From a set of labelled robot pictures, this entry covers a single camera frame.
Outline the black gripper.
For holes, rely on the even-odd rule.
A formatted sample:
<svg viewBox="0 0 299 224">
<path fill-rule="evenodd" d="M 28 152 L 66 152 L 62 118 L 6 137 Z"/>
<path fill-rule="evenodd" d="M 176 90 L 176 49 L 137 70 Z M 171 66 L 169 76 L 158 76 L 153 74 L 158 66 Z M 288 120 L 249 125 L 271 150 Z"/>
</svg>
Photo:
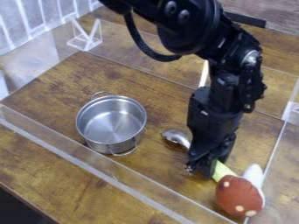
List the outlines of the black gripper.
<svg viewBox="0 0 299 224">
<path fill-rule="evenodd" d="M 185 164 L 188 173 L 199 172 L 211 179 L 217 160 L 228 160 L 241 116 L 233 88 L 199 87 L 193 91 L 187 115 L 192 134 Z"/>
</svg>

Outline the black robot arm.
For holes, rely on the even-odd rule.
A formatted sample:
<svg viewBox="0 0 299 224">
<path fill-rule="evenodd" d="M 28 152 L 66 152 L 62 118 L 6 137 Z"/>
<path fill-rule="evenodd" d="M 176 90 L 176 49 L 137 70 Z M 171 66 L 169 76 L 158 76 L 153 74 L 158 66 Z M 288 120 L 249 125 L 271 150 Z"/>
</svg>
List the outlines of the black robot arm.
<svg viewBox="0 0 299 224">
<path fill-rule="evenodd" d="M 161 62 L 195 54 L 209 62 L 207 87 L 191 94 L 187 171 L 209 178 L 225 162 L 241 116 L 264 97 L 261 48 L 217 0 L 98 0 L 121 15 L 138 49 Z"/>
</svg>

